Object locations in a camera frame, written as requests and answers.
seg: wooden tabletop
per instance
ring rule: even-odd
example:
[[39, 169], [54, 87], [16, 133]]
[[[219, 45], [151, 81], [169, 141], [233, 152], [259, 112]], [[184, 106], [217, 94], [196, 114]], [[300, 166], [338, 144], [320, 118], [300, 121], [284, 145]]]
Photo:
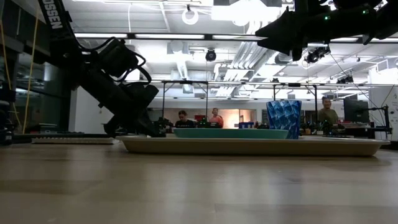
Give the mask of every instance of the wooden tabletop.
[[398, 153], [374, 157], [128, 154], [0, 147], [0, 223], [395, 223]]

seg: teal plate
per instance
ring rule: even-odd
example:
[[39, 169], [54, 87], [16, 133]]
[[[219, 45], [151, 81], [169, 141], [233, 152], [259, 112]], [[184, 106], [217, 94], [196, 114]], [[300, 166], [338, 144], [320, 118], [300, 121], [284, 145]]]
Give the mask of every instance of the teal plate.
[[287, 130], [177, 128], [178, 138], [286, 139]]

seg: ceiling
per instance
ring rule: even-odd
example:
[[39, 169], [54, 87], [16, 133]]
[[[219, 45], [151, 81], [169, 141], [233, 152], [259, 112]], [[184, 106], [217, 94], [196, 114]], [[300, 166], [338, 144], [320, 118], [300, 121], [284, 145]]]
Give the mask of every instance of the ceiling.
[[[33, 13], [37, 6], [31, 0], [14, 0], [26, 10]], [[236, 26], [232, 21], [215, 21], [211, 19], [213, 1], [202, 1], [202, 6], [193, 9], [201, 10], [198, 13], [198, 22], [188, 25], [182, 20], [184, 5], [170, 6], [160, 4], [105, 4], [102, 2], [80, 2], [63, 0], [65, 8], [73, 19], [72, 27], [75, 32], [133, 32], [133, 33], [196, 33], [196, 34], [245, 34], [250, 25]], [[96, 46], [103, 40], [81, 40], [85, 46]], [[131, 40], [135, 51], [147, 59], [149, 73], [156, 77], [167, 77], [172, 70], [177, 70], [177, 64], [167, 56], [167, 44], [170, 40]], [[231, 63], [236, 54], [242, 50], [242, 42], [239, 41], [184, 41], [189, 46], [191, 57], [186, 61], [187, 70], [201, 70], [213, 72], [217, 63]], [[217, 60], [206, 62], [207, 49], [215, 49]], [[259, 48], [251, 48], [252, 54]], [[302, 62], [289, 63], [280, 72], [271, 74], [280, 78], [281, 82], [305, 82], [315, 80], [317, 82], [333, 82], [330, 77], [343, 70], [350, 70], [356, 83], [368, 80], [369, 68], [384, 57], [398, 55], [398, 44], [331, 44], [331, 54], [339, 63], [339, 67], [331, 56], [327, 56], [316, 64], [308, 66]], [[264, 63], [258, 58], [256, 64]]]

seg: desk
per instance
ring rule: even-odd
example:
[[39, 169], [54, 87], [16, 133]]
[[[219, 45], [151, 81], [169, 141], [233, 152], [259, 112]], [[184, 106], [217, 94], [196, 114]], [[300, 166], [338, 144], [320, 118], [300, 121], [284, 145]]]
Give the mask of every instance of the desk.
[[0, 223], [394, 223], [398, 154], [128, 154], [114, 146], [0, 148]]

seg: man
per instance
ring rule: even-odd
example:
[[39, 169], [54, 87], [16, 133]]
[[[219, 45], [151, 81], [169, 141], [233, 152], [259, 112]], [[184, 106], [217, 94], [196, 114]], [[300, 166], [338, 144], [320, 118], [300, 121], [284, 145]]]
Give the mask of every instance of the man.
[[195, 123], [187, 119], [187, 112], [181, 110], [178, 112], [179, 121], [175, 123], [176, 128], [195, 128]]
[[218, 115], [218, 108], [213, 108], [213, 117], [210, 118], [210, 122], [217, 122], [221, 127], [224, 126], [224, 119], [220, 115]]
[[328, 121], [330, 124], [337, 124], [338, 116], [335, 110], [330, 109], [331, 101], [329, 98], [322, 97], [323, 109], [318, 112], [320, 122]]

